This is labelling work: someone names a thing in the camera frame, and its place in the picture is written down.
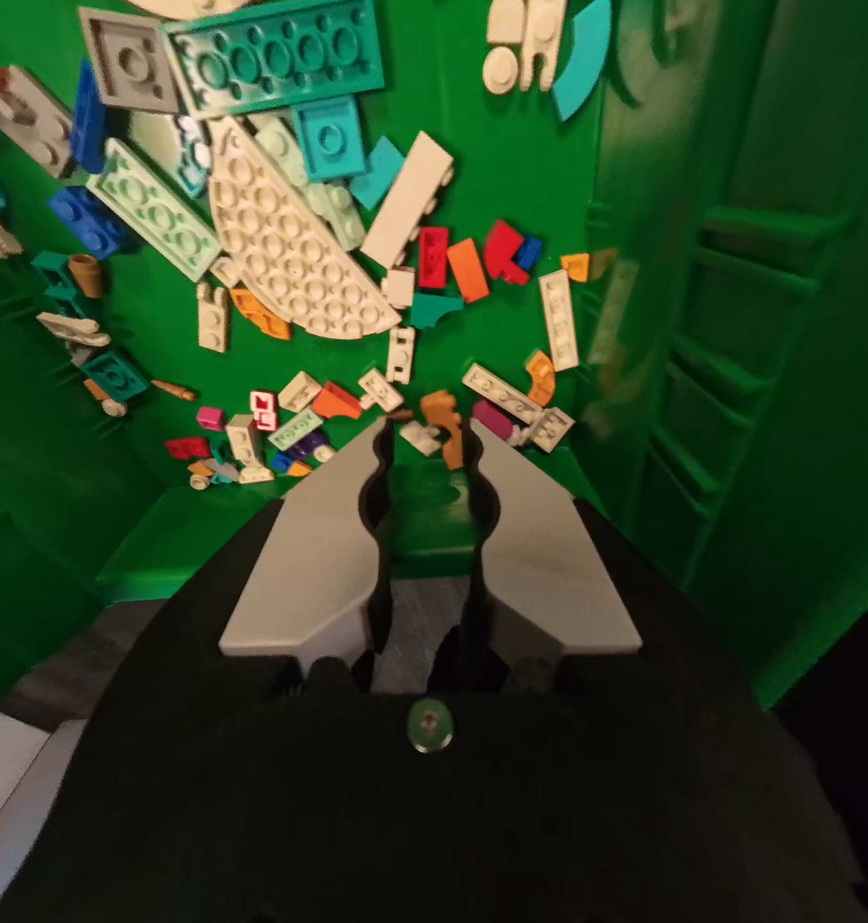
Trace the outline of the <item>pile of lego pieces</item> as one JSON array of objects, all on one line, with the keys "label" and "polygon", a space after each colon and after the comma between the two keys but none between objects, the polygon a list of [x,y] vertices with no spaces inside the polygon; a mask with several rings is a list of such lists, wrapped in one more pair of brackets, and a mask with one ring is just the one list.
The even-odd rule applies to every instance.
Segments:
[{"label": "pile of lego pieces", "polygon": [[[213,21],[120,22],[64,2],[0,2],[0,494],[19,505],[151,490],[176,476],[166,440],[200,442],[191,410],[151,374],[240,412],[267,386],[275,429],[369,419],[363,376],[421,329],[409,402],[438,388],[465,407],[474,365],[522,384],[537,413],[568,411],[589,290],[570,296],[576,206],[587,203],[608,4],[584,6],[552,101],[518,89],[523,53],[480,48],[486,2],[278,2]],[[209,137],[188,197],[110,113],[88,172],[81,122],[32,80],[49,64],[73,96],[91,39],[109,63],[159,61]],[[140,461],[141,453],[149,462]]]}]

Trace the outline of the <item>green plastic bin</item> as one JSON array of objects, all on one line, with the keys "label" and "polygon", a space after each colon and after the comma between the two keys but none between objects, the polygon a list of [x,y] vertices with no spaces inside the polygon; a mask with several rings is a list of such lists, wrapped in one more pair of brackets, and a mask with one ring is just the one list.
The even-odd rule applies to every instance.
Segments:
[{"label": "green plastic bin", "polygon": [[[451,243],[504,220],[542,244],[532,279],[416,341],[403,388],[469,413],[480,363],[520,389],[548,352],[539,279],[573,283],[577,365],[553,404],[574,426],[529,458],[584,492],[702,608],[771,706],[868,610],[868,2],[613,2],[604,72],[566,122],[538,86],[490,95],[489,2],[376,2],[382,89],[357,97],[366,147],[427,132],[454,159],[428,220]],[[172,595],[294,479],[196,492],[167,440],[202,432],[298,372],[359,394],[388,333],[273,340],[232,311],[197,346],[196,285],[148,242],[104,261],[113,356],[154,387],[105,415],[66,346],[38,254],[84,250],[50,210],[65,182],[0,130],[0,698],[104,606]]]}]

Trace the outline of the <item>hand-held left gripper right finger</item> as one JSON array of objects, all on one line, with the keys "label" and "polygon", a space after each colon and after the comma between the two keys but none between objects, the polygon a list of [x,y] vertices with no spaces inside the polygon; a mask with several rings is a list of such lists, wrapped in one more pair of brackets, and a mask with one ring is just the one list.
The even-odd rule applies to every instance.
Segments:
[{"label": "hand-held left gripper right finger", "polygon": [[467,432],[471,487],[482,489],[486,648],[508,667],[639,652],[641,635],[573,494],[480,421]]}]

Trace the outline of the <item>amber curved lego piece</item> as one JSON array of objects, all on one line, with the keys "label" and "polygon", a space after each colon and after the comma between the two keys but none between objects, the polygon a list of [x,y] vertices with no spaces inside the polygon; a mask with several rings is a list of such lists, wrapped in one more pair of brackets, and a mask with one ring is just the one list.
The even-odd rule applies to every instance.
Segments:
[{"label": "amber curved lego piece", "polygon": [[420,411],[428,426],[436,426],[448,435],[441,447],[447,469],[463,468],[463,419],[457,410],[455,396],[445,388],[436,390],[421,398]]}]

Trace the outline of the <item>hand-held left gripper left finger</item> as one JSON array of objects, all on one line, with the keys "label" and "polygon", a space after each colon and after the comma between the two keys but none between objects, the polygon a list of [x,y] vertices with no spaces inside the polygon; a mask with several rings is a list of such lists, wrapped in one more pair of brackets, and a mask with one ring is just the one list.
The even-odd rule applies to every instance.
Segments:
[{"label": "hand-held left gripper left finger", "polygon": [[335,658],[371,678],[390,637],[394,422],[378,417],[283,498],[220,637],[223,655],[287,656],[308,675]]}]

